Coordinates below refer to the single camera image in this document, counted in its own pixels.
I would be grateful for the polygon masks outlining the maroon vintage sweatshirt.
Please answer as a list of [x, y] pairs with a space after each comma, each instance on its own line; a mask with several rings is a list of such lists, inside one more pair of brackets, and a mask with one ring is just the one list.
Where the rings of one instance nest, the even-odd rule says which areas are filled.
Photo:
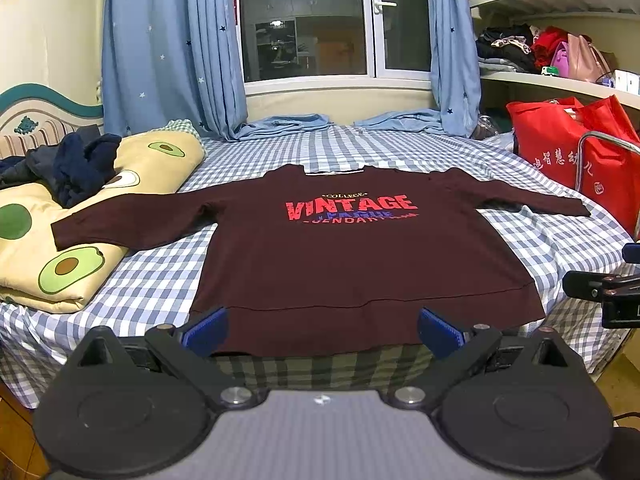
[[328, 356], [414, 344], [422, 309], [459, 327], [540, 320], [532, 276], [484, 217], [495, 208], [587, 214], [576, 198], [459, 169], [311, 177], [286, 165], [194, 192], [112, 197], [52, 234], [62, 250], [147, 250], [213, 223], [191, 313], [227, 309], [227, 352]]

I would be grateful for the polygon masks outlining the dark navy clothes pile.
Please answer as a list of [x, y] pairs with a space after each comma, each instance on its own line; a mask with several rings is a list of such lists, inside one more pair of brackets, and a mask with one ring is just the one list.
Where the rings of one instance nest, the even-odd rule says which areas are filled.
[[122, 138], [101, 134], [96, 125], [66, 134], [59, 144], [43, 145], [1, 163], [1, 188], [41, 183], [63, 208], [95, 196], [115, 177]]

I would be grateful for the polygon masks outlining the dark folded clothes on shelf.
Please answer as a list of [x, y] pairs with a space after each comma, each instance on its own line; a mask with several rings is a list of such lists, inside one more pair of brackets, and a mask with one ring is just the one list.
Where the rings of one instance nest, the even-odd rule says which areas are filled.
[[525, 73], [536, 74], [534, 35], [527, 24], [487, 27], [476, 40], [479, 58], [501, 58], [517, 65]]

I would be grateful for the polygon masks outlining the blue checkered bed sheet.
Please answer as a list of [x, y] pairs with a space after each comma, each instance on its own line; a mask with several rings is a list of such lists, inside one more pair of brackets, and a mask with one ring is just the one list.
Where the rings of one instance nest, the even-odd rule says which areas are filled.
[[[310, 172], [364, 166], [406, 171], [459, 168], [480, 180], [501, 180], [539, 193], [565, 195], [518, 156], [488, 141], [413, 132], [333, 127], [239, 143], [205, 142], [206, 156], [186, 181], [189, 191], [257, 178], [286, 164]], [[612, 359], [622, 330], [605, 330], [592, 302], [564, 296], [569, 270], [630, 273], [622, 249], [629, 235], [602, 207], [588, 218], [540, 216], [528, 210], [487, 211], [486, 218], [518, 256], [537, 286], [546, 323], [582, 357], [591, 373]], [[212, 228], [177, 243], [122, 259], [84, 310], [57, 315], [17, 304], [1, 307], [1, 378], [22, 408], [35, 408], [49, 382], [85, 332], [96, 325], [138, 336], [160, 323], [180, 323], [192, 300]], [[328, 358], [225, 358], [222, 368], [251, 386], [350, 388], [397, 386], [421, 373], [430, 354], [420, 346], [390, 347]]]

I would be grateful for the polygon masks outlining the red shopping bag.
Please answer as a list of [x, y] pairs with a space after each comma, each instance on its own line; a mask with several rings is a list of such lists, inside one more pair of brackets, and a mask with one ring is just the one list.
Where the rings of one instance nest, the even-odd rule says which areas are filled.
[[571, 98], [542, 102], [511, 102], [510, 114], [518, 154], [546, 177], [575, 189], [578, 141], [589, 131], [639, 143], [627, 113], [616, 96], [584, 105]]

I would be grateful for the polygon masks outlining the pink handbag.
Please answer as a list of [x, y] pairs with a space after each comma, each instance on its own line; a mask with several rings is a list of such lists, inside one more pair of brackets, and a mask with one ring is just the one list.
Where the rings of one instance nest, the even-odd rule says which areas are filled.
[[612, 74], [604, 55], [585, 36], [567, 35], [556, 47], [551, 66], [563, 78], [600, 84]]

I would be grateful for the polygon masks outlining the red cloth on shelf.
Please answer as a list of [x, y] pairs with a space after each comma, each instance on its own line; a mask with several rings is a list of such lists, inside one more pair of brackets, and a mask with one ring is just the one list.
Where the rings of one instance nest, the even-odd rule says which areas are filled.
[[550, 66], [555, 50], [561, 42], [567, 42], [568, 32], [565, 29], [549, 26], [545, 28], [535, 39], [532, 50], [535, 57], [535, 66], [538, 73], [544, 66]]

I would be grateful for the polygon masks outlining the left blue star curtain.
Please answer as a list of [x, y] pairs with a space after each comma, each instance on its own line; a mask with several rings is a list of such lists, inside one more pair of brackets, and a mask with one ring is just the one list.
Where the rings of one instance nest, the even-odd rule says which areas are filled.
[[108, 133], [250, 136], [233, 0], [105, 0], [102, 103]]

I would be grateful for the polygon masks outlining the blue star curtain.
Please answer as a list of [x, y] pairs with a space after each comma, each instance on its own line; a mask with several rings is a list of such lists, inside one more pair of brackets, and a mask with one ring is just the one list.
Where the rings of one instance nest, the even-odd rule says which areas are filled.
[[250, 136], [233, 0], [105, 0], [102, 103], [108, 133]]
[[468, 0], [427, 0], [431, 86], [442, 130], [472, 136], [480, 114], [480, 66]]

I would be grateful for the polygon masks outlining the teal trimmed headboard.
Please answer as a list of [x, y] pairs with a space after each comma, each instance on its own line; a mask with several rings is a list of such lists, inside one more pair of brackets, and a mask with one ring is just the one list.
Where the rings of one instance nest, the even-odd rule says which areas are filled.
[[24, 156], [41, 145], [59, 144], [66, 134], [97, 126], [101, 105], [82, 105], [42, 84], [19, 84], [1, 93], [1, 158]]

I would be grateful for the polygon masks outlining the right blue star curtain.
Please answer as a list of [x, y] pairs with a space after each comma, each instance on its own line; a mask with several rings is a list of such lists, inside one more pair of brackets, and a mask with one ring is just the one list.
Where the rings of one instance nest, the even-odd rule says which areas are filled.
[[431, 86], [442, 130], [472, 136], [480, 114], [480, 66], [468, 0], [427, 0]]

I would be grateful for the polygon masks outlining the white framed window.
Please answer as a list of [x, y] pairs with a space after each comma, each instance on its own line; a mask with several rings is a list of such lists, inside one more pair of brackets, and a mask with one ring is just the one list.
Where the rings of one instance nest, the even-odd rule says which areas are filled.
[[236, 0], [246, 82], [321, 76], [425, 80], [427, 0]]

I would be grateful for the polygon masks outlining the metal chair frame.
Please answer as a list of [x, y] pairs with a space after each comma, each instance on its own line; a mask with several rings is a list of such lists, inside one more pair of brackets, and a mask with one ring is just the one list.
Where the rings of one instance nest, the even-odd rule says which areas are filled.
[[639, 238], [639, 144], [589, 131], [578, 141], [575, 190], [605, 208]]

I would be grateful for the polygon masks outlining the white wall shelf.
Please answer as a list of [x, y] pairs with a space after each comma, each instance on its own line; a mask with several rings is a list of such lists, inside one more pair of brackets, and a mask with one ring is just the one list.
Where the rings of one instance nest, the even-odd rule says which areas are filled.
[[510, 100], [616, 96], [639, 109], [639, 0], [469, 0], [485, 84]]

